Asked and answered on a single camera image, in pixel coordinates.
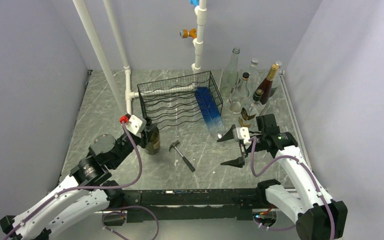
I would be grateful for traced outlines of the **blue glass bottle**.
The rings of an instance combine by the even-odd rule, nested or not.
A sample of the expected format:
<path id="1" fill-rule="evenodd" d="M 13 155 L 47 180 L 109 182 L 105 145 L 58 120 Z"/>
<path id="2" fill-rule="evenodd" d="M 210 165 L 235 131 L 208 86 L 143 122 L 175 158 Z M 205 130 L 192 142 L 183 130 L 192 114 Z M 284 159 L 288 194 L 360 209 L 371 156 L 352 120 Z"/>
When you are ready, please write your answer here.
<path id="1" fill-rule="evenodd" d="M 197 87 L 194 96 L 209 134 L 217 140 L 221 139 L 226 128 L 210 90 L 206 87 Z"/>

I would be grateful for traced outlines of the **dark bottle black capsule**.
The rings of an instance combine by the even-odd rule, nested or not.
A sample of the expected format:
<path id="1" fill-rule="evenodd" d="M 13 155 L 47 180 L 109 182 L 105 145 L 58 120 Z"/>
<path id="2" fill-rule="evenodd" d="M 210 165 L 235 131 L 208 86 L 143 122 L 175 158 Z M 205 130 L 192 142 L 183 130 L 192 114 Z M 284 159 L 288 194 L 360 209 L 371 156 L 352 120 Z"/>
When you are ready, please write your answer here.
<path id="1" fill-rule="evenodd" d="M 261 103 L 261 97 L 263 91 L 257 88 L 251 97 L 245 98 L 241 103 L 240 116 L 238 122 L 241 127 L 251 128 L 261 111 L 264 109 L 264 105 Z"/>

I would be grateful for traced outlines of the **dark bottle silver capsule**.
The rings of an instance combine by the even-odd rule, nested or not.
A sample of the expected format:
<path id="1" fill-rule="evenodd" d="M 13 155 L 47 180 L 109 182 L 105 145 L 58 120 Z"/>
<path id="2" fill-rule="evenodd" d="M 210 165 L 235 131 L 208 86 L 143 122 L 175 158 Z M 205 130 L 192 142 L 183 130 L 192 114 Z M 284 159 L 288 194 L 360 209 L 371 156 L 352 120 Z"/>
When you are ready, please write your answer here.
<path id="1" fill-rule="evenodd" d="M 161 149 L 160 131 L 156 123 L 151 118 L 145 117 L 145 127 L 142 133 L 141 147 L 145 149 L 148 155 L 156 155 Z"/>

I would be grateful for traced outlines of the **clear bottle black cap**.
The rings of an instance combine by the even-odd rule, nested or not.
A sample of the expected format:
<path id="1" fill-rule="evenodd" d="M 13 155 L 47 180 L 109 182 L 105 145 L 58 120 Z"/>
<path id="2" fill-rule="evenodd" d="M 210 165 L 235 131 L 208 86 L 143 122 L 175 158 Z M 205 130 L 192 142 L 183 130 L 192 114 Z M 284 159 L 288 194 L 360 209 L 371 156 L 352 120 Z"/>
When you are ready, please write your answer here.
<path id="1" fill-rule="evenodd" d="M 239 114 L 242 109 L 243 100 L 249 95 L 249 88 L 247 86 L 248 79 L 250 77 L 249 72 L 244 72 L 239 79 L 237 85 L 231 89 L 231 93 L 228 99 L 228 110 L 232 114 Z"/>

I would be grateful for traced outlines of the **dark bottle gold foil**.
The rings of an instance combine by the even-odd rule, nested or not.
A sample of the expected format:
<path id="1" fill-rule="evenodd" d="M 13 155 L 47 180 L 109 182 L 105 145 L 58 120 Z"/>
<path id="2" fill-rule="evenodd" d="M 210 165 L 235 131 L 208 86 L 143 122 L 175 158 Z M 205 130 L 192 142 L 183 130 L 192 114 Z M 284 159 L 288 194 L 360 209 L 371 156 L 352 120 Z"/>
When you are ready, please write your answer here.
<path id="1" fill-rule="evenodd" d="M 259 84 L 259 86 L 257 87 L 257 89 L 255 90 L 255 92 L 257 93 L 260 93 L 260 99 L 259 99 L 259 102 L 262 104 L 262 105 L 265 105 L 269 98 L 270 98 L 270 95 L 271 95 L 271 91 L 272 91 L 272 86 L 273 86 L 273 81 L 274 81 L 274 78 L 278 72 L 280 68 L 280 65 L 278 63 L 274 63 L 270 70 L 268 71 L 266 77 L 264 78 L 264 80 L 262 81 L 262 83 Z"/>

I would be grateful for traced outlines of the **clear bottle black gold label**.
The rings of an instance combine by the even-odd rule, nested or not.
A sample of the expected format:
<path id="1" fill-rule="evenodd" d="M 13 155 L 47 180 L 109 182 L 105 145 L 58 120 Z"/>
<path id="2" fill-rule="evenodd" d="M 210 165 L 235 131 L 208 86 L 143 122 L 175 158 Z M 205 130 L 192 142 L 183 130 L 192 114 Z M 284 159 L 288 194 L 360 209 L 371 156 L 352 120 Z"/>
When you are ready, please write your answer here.
<path id="1" fill-rule="evenodd" d="M 225 99 L 231 94 L 231 89 L 235 87 L 238 80 L 238 60 L 240 48 L 234 47 L 230 56 L 229 63 L 222 71 L 220 79 L 220 95 Z"/>

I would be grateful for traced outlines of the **clear round glass bottle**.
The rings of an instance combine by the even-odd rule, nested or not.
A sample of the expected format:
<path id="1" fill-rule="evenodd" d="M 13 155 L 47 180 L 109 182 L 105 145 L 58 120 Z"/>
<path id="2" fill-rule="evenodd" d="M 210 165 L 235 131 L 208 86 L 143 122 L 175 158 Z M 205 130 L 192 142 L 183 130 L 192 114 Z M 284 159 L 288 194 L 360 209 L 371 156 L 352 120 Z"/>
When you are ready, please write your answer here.
<path id="1" fill-rule="evenodd" d="M 249 73 L 249 78 L 247 80 L 247 87 L 249 92 L 252 94 L 260 84 L 260 75 L 258 72 L 259 60 L 257 58 L 252 58 L 250 66 L 247 69 Z"/>

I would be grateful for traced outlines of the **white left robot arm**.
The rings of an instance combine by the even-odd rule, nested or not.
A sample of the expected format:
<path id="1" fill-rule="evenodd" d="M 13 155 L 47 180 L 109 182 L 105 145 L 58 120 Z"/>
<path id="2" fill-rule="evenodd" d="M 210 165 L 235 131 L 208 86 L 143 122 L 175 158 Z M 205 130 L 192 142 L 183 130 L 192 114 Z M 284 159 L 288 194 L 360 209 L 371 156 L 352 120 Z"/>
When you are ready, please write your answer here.
<path id="1" fill-rule="evenodd" d="M 19 215 L 6 215 L 0 227 L 6 240 L 49 240 L 88 215 L 109 208 L 119 209 L 125 194 L 123 189 L 138 181 L 118 185 L 110 180 L 115 170 L 138 147 L 149 139 L 144 133 L 128 130 L 119 138 L 99 135 L 89 146 L 85 158 L 64 180 L 34 206 Z"/>

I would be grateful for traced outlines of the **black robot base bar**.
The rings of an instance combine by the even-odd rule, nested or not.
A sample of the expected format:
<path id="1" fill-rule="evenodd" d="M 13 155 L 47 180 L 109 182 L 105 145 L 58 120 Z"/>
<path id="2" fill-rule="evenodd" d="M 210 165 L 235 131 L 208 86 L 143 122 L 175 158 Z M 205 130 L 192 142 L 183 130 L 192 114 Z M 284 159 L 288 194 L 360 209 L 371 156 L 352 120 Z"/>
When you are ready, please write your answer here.
<path id="1" fill-rule="evenodd" d="M 251 221 L 254 215 L 271 210 L 262 190 L 254 188 L 111 190 L 107 211 L 126 211 L 127 223 L 158 220 L 236 219 Z"/>

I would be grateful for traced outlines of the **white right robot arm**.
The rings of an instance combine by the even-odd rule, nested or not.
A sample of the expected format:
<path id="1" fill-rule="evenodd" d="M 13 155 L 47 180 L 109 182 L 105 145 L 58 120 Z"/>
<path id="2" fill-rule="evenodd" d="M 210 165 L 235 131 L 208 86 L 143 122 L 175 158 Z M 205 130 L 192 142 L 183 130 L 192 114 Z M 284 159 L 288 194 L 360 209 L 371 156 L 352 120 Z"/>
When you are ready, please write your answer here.
<path id="1" fill-rule="evenodd" d="M 270 205 L 281 210 L 293 223 L 301 240 L 337 240 L 344 234 L 348 208 L 336 201 L 318 181 L 290 132 L 281 132 L 273 114 L 256 118 L 258 131 L 252 135 L 247 127 L 232 125 L 218 137 L 218 142 L 235 140 L 241 156 L 223 163 L 242 168 L 250 157 L 254 177 L 260 177 L 278 163 L 291 180 L 298 196 L 288 192 L 276 179 L 258 183 L 255 200 L 262 207 Z"/>

